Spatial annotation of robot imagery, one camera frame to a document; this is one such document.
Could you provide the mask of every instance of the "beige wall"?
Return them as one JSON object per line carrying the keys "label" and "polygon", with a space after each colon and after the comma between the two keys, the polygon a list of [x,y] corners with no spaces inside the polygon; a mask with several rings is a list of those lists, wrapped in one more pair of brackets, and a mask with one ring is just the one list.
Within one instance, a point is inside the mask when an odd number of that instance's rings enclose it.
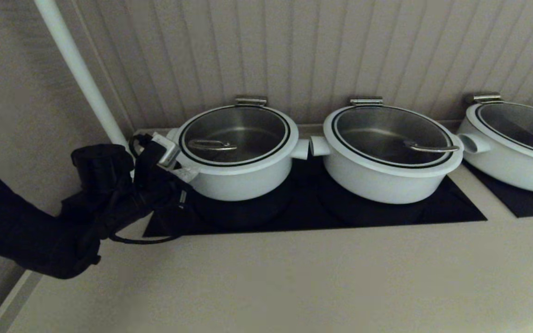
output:
{"label": "beige wall", "polygon": [[[106,142],[31,0],[0,0],[0,178],[51,214],[78,191],[69,154]],[[0,302],[23,272],[0,258]]]}
{"label": "beige wall", "polygon": [[438,120],[462,94],[533,105],[533,0],[71,0],[63,12],[131,127],[173,126],[239,93],[299,123],[350,95]]}

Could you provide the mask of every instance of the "vertical pipe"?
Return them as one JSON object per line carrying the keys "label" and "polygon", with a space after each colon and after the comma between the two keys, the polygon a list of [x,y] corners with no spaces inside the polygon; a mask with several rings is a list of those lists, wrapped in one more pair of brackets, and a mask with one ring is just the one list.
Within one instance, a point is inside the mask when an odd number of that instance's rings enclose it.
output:
{"label": "vertical pipe", "polygon": [[61,16],[57,3],[55,3],[55,0],[34,0],[34,4],[38,7],[38,11],[53,36],[59,51],[61,51],[63,59],[65,59],[78,85],[80,85],[83,95],[85,95],[93,112],[96,114],[106,135],[108,135],[112,143],[123,145],[129,151],[127,141],[116,119],[112,116],[104,97],[102,97],[100,90],[93,81],[92,75],[87,69],[80,51]]}

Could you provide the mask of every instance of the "glass lid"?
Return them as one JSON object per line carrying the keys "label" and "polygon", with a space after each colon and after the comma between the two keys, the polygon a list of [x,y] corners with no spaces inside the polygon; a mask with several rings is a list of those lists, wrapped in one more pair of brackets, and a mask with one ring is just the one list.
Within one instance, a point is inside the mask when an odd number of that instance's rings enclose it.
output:
{"label": "glass lid", "polygon": [[[353,152],[384,164],[419,165],[445,160],[452,142],[435,122],[415,112],[387,106],[347,109],[336,116],[335,135]],[[412,147],[452,150],[419,151]]]}
{"label": "glass lid", "polygon": [[180,136],[180,146],[193,160],[239,165],[266,158],[287,141],[288,125],[263,107],[220,108],[191,122]]}
{"label": "glass lid", "polygon": [[481,122],[505,139],[533,150],[533,107],[512,103],[490,103],[479,107]]}

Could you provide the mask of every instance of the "black rim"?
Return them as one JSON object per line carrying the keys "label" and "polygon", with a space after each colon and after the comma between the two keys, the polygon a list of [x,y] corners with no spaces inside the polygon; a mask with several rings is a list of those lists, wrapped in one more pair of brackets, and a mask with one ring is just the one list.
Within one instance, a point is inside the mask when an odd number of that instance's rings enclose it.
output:
{"label": "black rim", "polygon": [[[237,106],[220,107],[220,108],[216,108],[215,110],[213,110],[211,112],[216,112],[216,111],[219,111],[219,110],[224,110],[226,108],[236,108],[236,107]],[[190,158],[191,160],[194,160],[195,162],[203,164],[203,165],[210,165],[212,167],[220,167],[220,168],[230,168],[230,167],[235,167],[235,166],[236,167],[241,167],[243,165],[253,164],[253,163],[259,162],[260,160],[264,160],[266,158],[269,158],[270,156],[273,156],[275,153],[277,153],[279,150],[281,150],[285,145],[287,145],[287,142],[289,141],[289,137],[291,135],[291,128],[290,128],[287,120],[285,120],[285,118],[283,118],[281,115],[277,114],[276,112],[273,112],[272,110],[269,110],[268,108],[256,107],[256,106],[253,106],[253,105],[244,105],[243,107],[253,107],[253,108],[258,108],[258,109],[261,109],[261,110],[264,110],[264,111],[268,111],[268,112],[274,114],[275,116],[277,116],[279,119],[281,119],[281,121],[285,125],[285,128],[287,129],[287,135],[285,135],[285,137],[283,139],[283,144],[279,145],[279,148],[273,150],[272,152],[269,152],[268,154],[263,155],[262,157],[258,158],[257,160],[251,160],[249,162],[239,162],[239,163],[236,163],[236,164],[215,164],[215,163],[211,163],[211,162],[205,162],[204,160],[199,160],[199,158],[197,158],[193,154],[189,154],[184,149],[182,149],[181,152],[183,154],[185,154],[186,157]],[[180,134],[180,137],[178,138],[178,142],[180,144],[180,147],[185,147],[186,146],[184,144],[184,133],[186,133],[186,130],[192,124],[194,124],[194,122],[190,122],[190,124],[186,125],[186,127],[184,127],[184,129],[182,130],[182,133]]]}
{"label": "black rim", "polygon": [[[524,143],[521,143],[519,141],[515,141],[514,139],[511,139],[509,136],[507,135],[504,135],[503,133],[497,131],[496,129],[494,129],[493,127],[491,127],[487,122],[485,122],[482,117],[480,116],[480,110],[483,108],[483,107],[486,107],[486,105],[481,105],[478,109],[476,109],[476,119],[478,119],[483,125],[485,125],[489,130],[491,130],[493,133],[497,134],[498,136],[502,137],[503,139],[507,140],[507,141],[510,141],[510,142],[513,142],[515,143],[516,145],[518,146],[522,146],[524,148],[527,148],[529,150],[533,150],[533,147],[532,146],[528,146],[528,145],[525,145]],[[533,107],[529,107],[527,105],[523,105],[523,107],[527,107],[527,108],[531,108],[533,109]]]}
{"label": "black rim", "polygon": [[[402,112],[408,112],[407,110],[403,110],[401,108],[396,108],[396,107],[387,107],[387,106],[383,106],[384,108],[393,108],[394,110],[399,110],[399,111],[402,111]],[[394,163],[391,163],[391,162],[383,162],[381,160],[376,160],[370,156],[368,156],[367,154],[364,154],[362,152],[360,152],[359,150],[356,150],[354,149],[353,147],[349,146],[347,143],[345,143],[345,141],[343,139],[341,139],[341,135],[336,131],[336,120],[338,120],[338,117],[345,113],[346,111],[349,111],[349,110],[353,110],[355,108],[367,108],[367,106],[359,106],[359,107],[352,107],[352,108],[348,108],[346,109],[345,111],[343,112],[339,112],[339,114],[337,114],[333,119],[332,119],[332,133],[335,135],[336,139],[338,139],[339,142],[341,142],[341,144],[343,146],[345,146],[347,149],[349,149],[350,151],[352,151],[353,153],[355,154],[358,154],[359,156],[361,156],[362,158],[365,158],[367,160],[370,160],[372,162],[376,162],[376,163],[379,163],[379,164],[383,164],[383,165],[388,165],[388,166],[391,166],[391,167],[396,167],[396,168],[404,168],[404,169],[425,169],[425,168],[431,168],[431,167],[435,167],[435,166],[438,166],[438,165],[441,165],[441,164],[444,164],[446,163],[448,160],[450,160],[451,156],[453,155],[453,153],[448,153],[447,157],[444,159],[444,160],[441,160],[435,164],[428,164],[428,165],[419,165],[419,166],[408,166],[408,165],[399,165],[399,164],[394,164]],[[445,131],[437,126],[436,124],[434,124],[433,122],[430,122],[433,126],[437,127],[438,130],[440,130],[442,133],[446,134]],[[449,142],[449,146],[452,146],[453,145],[453,142],[451,141],[451,138],[449,135],[446,135],[447,139],[448,139],[448,142]]]}

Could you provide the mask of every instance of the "pot handle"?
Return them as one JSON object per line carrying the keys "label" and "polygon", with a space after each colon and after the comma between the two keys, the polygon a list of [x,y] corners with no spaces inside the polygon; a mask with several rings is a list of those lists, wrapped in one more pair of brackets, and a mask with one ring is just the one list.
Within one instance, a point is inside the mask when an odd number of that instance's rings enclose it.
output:
{"label": "pot handle", "polygon": [[188,184],[199,175],[200,170],[198,168],[184,166],[180,169],[170,170],[169,172]]}
{"label": "pot handle", "polygon": [[462,141],[467,153],[479,154],[490,150],[490,145],[478,135],[461,133],[457,137]]}
{"label": "pot handle", "polygon": [[169,130],[166,134],[167,139],[169,139],[170,141],[176,142],[176,132],[178,132],[178,130],[179,130],[178,127],[176,127],[175,129]]}
{"label": "pot handle", "polygon": [[310,141],[307,139],[299,139],[296,143],[296,147],[291,152],[291,157],[298,158],[299,160],[307,160],[309,149]]}
{"label": "pot handle", "polygon": [[324,156],[330,154],[330,146],[323,136],[313,136],[310,138],[311,156]]}

